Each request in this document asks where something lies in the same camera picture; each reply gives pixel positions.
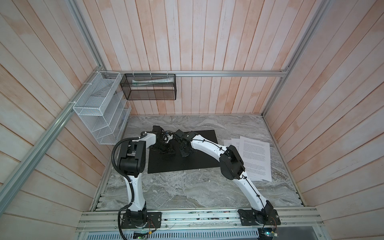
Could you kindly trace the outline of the white folder black inside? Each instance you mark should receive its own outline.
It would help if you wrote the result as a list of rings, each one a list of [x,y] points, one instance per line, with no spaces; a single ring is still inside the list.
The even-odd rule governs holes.
[[[198,150],[193,150],[192,154],[184,158],[181,155],[179,143],[176,140],[170,140],[169,144],[173,150],[171,153],[163,154],[153,147],[150,147],[148,155],[149,174],[215,168],[220,166],[219,161],[215,158]]]

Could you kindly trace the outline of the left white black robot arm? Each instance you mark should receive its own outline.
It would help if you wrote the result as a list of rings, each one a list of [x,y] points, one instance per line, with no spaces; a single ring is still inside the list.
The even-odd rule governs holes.
[[[123,214],[123,222],[131,222],[141,227],[147,222],[147,207],[142,189],[142,173],[146,166],[147,148],[153,147],[161,154],[173,154],[174,150],[169,141],[173,138],[173,132],[164,131],[160,126],[153,126],[150,132],[142,132],[140,136],[125,138],[118,142],[120,148],[116,160],[116,171],[123,176],[128,193],[126,212]]]

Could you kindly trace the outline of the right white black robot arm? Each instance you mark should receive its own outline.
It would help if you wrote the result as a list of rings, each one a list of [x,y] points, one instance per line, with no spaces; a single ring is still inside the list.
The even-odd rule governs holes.
[[[182,157],[187,157],[198,150],[216,159],[220,163],[222,175],[226,179],[234,181],[247,197],[255,221],[262,225],[269,222],[274,207],[248,177],[244,162],[235,146],[222,146],[207,140],[196,132],[184,133],[180,130],[173,133],[173,139],[179,143]]]

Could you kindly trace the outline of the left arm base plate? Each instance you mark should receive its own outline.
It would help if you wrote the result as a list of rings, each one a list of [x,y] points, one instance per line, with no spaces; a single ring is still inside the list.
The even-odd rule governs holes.
[[[145,211],[127,211],[123,214],[121,222],[122,229],[139,229],[151,228],[157,229],[161,227],[162,213],[153,212],[147,213]]]

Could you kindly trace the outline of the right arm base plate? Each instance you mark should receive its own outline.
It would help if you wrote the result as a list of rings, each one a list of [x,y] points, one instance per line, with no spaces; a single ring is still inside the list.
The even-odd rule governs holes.
[[[272,209],[269,213],[266,211],[243,210],[239,209],[238,214],[242,226],[279,226],[280,217],[276,210]]]

